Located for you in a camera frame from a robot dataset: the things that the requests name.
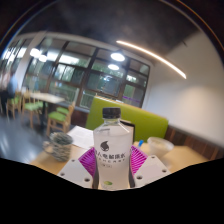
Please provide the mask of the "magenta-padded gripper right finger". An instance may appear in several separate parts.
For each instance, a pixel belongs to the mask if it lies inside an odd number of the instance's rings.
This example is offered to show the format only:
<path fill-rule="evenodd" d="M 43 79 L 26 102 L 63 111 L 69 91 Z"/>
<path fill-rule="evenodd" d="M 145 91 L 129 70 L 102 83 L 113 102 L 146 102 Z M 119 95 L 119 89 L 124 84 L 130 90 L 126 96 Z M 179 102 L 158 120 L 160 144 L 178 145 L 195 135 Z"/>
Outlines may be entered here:
<path fill-rule="evenodd" d="M 131 147 L 129 182 L 131 188 L 140 188 L 170 174 L 157 156 L 148 156 L 136 146 Z"/>

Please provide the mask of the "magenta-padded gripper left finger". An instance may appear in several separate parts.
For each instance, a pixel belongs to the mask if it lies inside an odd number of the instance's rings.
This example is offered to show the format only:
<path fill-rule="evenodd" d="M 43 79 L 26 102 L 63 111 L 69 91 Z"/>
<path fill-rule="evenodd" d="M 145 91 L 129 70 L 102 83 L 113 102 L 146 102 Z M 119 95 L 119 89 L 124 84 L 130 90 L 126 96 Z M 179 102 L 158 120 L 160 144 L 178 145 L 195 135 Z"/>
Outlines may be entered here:
<path fill-rule="evenodd" d="M 99 176 L 94 149 L 89 149 L 78 159 L 70 159 L 58 176 L 81 187 L 97 189 Z"/>

